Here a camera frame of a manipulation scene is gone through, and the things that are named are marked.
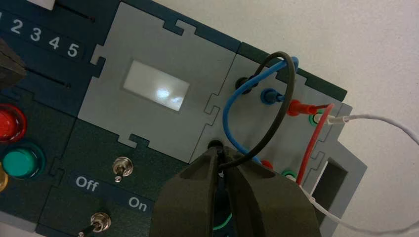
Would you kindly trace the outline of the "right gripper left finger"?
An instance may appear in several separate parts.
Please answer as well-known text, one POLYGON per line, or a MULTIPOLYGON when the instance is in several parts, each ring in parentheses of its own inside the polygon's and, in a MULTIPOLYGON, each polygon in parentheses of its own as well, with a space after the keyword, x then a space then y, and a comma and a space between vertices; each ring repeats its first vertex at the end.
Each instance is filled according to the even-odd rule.
POLYGON ((152 237, 210 237, 222 147, 211 147, 162 187, 151 219, 152 237))

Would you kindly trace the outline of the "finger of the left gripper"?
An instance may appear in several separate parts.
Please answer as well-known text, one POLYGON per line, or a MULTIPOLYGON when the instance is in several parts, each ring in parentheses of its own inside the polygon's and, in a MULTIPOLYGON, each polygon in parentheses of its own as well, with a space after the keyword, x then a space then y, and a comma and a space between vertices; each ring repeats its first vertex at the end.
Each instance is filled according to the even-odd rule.
POLYGON ((0 88, 16 85, 26 77, 23 60, 14 52, 4 39, 0 39, 0 88))

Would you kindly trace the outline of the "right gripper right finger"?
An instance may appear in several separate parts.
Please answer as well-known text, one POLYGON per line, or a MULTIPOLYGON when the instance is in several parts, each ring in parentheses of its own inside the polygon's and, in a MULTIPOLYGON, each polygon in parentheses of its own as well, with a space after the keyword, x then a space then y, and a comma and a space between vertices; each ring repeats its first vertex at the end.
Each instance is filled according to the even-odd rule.
POLYGON ((224 170, 238 237, 319 237, 313 205, 294 181, 254 162, 224 170))

